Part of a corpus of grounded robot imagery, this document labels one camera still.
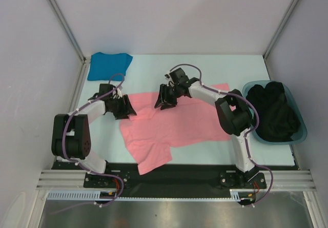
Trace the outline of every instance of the white wall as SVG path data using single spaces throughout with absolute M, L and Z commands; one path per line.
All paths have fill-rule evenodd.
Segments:
M 46 0 L 0 0 L 0 57 L 1 223 L 20 192 L 29 212 L 53 161 L 54 115 L 67 112 L 80 63 Z
M 307 129 L 296 145 L 301 166 L 310 169 L 328 210 L 328 0 L 301 0 L 269 58 L 274 79 L 293 92 Z
M 85 55 L 263 54 L 291 0 L 57 0 Z

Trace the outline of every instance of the blue cloth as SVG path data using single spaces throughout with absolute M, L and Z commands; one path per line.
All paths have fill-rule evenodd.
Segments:
M 125 76 L 132 58 L 133 57 L 127 53 L 114 55 L 101 52 L 95 53 L 91 56 L 88 80 L 109 80 L 116 73 L 121 73 Z M 112 80 L 122 81 L 122 77 L 118 75 Z

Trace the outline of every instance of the black fabric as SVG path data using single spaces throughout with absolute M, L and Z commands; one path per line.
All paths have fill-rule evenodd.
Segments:
M 291 136 L 301 125 L 293 109 L 287 104 L 285 90 L 280 82 L 270 82 L 264 88 L 253 86 L 246 99 L 256 108 L 260 123 L 257 135 L 269 142 L 292 141 Z

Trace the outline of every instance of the pink cloth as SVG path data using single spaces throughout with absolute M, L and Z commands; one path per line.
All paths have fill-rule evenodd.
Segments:
M 228 84 L 214 87 L 229 90 Z M 154 108 L 157 98 L 158 92 L 129 94 L 137 116 L 120 122 L 125 145 L 138 163 L 139 174 L 171 161 L 170 147 L 230 140 L 213 106 L 199 99 L 180 97 L 175 108 L 161 111 Z

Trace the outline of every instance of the reflective metal surface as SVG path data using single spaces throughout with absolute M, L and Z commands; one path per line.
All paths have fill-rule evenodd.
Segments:
M 303 193 L 271 193 L 255 208 L 233 202 L 115 201 L 82 205 L 51 215 L 76 201 L 47 201 L 39 228 L 282 228 L 313 227 Z

